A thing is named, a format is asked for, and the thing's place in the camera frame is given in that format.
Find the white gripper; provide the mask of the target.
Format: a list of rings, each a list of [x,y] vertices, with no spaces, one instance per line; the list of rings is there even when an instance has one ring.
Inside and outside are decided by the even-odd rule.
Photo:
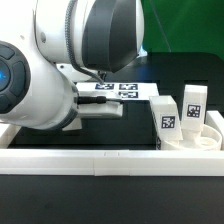
[[[108,96],[80,96],[78,98],[78,115],[64,131],[80,130],[83,119],[120,118],[123,115],[124,101]]]

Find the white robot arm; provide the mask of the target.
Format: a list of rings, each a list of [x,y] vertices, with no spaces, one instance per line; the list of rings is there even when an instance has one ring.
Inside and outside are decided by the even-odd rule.
[[[118,94],[77,83],[103,83],[137,57],[143,36],[141,0],[0,0],[0,122],[54,130],[120,117]]]

